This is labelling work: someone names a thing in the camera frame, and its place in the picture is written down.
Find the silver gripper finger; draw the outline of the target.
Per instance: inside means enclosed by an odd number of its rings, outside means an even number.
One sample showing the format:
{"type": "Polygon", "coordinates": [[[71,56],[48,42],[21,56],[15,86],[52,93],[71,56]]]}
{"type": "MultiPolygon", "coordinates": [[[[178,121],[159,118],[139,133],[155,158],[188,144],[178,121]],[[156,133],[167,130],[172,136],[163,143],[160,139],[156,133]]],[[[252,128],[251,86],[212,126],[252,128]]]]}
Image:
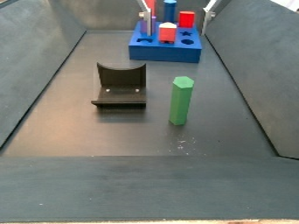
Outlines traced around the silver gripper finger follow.
{"type": "Polygon", "coordinates": [[[216,8],[218,0],[210,0],[207,6],[203,8],[203,24],[200,29],[200,35],[204,35],[208,22],[211,18],[215,16],[215,8],[216,8]]]}
{"type": "Polygon", "coordinates": [[[151,31],[151,23],[152,23],[152,12],[151,9],[147,7],[145,0],[136,0],[140,6],[141,11],[139,12],[139,17],[144,21],[147,21],[147,36],[152,35],[151,31]]]}

